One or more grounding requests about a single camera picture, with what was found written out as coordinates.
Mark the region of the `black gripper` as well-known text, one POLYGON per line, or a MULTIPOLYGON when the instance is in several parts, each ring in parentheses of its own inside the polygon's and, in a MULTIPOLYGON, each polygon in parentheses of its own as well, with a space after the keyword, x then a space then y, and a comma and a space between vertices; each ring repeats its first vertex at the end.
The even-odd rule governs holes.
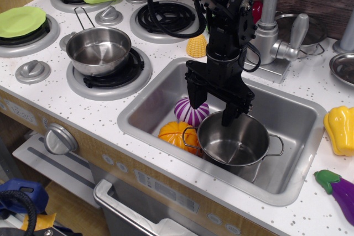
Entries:
POLYGON ((193 109, 205 103, 209 94, 215 96, 226 103, 222 114, 224 127, 230 126, 241 113, 250 112, 254 93, 242 80, 238 57, 216 60, 208 56, 206 63, 188 60, 186 67, 185 79, 193 109))

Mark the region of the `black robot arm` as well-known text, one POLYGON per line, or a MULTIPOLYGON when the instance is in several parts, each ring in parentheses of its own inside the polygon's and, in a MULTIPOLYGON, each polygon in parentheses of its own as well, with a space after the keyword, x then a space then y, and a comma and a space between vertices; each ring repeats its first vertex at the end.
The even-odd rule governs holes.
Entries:
POLYGON ((253 0, 193 0, 201 22, 209 30, 207 62, 186 62, 190 104, 199 108, 209 94, 225 102, 221 124, 231 125, 252 106, 254 93, 242 80, 248 50, 259 51, 251 44, 257 29, 253 21, 253 0))

